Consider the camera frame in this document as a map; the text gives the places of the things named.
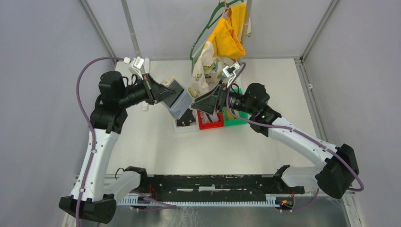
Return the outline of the beige card holder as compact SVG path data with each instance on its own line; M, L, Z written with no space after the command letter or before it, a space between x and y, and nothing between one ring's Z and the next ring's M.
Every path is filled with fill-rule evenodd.
M163 100L163 104L175 119L180 119L191 106L193 97L176 78L163 80L162 85L172 89L175 93Z

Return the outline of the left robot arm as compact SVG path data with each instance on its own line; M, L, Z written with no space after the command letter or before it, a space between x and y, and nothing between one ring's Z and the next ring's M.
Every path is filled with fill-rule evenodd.
M100 77L100 95L89 121L87 152L78 177L69 196L62 197L59 208L81 220L108 224L114 217L117 204L131 191L144 192L148 188L145 168L127 167L123 175L108 186L105 177L114 146L128 117L127 108L146 102L160 103L176 94L172 89L156 82L150 74L142 75L138 82L125 85L118 71L109 71Z

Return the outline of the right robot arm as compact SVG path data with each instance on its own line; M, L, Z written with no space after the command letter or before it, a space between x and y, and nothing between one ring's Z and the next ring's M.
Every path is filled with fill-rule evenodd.
M364 190L351 146L337 146L304 132L273 110L268 105L269 98L265 86L260 83L250 84L242 94L219 83L212 91L196 98L191 107L208 114L223 108L231 114L234 110L247 113L250 118L245 121L256 133L287 145L314 165L285 167L273 180L273 187L279 193L291 187L312 187L340 199L347 191Z

